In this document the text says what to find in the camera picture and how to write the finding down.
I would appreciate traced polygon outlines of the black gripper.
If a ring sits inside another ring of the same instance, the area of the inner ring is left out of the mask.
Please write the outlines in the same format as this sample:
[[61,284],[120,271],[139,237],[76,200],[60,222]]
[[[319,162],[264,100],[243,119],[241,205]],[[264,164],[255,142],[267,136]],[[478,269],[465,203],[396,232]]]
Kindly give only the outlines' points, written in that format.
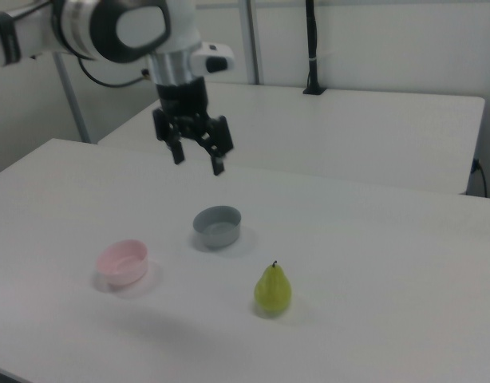
[[172,153],[174,164],[181,164],[184,151],[180,137],[195,139],[211,157],[215,176],[224,172],[224,158],[234,148],[225,116],[207,114],[207,89],[203,77],[183,85],[157,85],[160,107],[152,112],[156,138]]

